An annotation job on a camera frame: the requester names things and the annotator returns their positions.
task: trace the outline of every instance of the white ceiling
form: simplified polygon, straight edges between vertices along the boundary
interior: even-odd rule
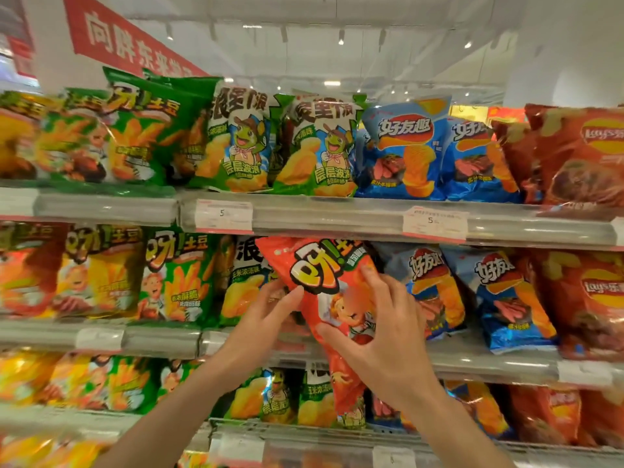
[[[340,80],[332,92],[360,88],[380,102],[450,93],[471,103],[500,101],[524,2],[109,0],[109,5],[207,72],[241,85],[327,92],[332,87],[325,87],[325,80]],[[468,41],[472,46],[464,48]]]

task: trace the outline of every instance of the left hand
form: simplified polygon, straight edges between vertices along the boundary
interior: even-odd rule
[[[299,286],[279,301],[269,299],[284,287],[280,279],[265,284],[235,329],[207,363],[219,374],[221,391],[233,391],[268,359],[282,323],[303,299]]]

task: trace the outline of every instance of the right hand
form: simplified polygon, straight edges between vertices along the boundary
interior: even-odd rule
[[[360,345],[329,324],[316,330],[379,399],[405,410],[419,394],[441,389],[425,350],[424,315],[396,279],[366,266],[362,274],[374,293],[375,338]]]

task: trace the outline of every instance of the red hanging banner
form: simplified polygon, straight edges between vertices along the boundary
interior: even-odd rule
[[[140,77],[208,75],[97,0],[63,0],[74,52]]]

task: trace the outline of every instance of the red chip bag with cartoon girl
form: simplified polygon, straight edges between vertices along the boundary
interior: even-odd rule
[[[303,286],[300,311],[321,344],[316,332],[321,322],[361,345],[372,340],[375,307],[361,268],[374,269],[374,264],[361,241],[270,236],[258,238],[256,245],[289,290]],[[334,349],[324,347],[336,412],[344,414],[353,410],[365,386]]]

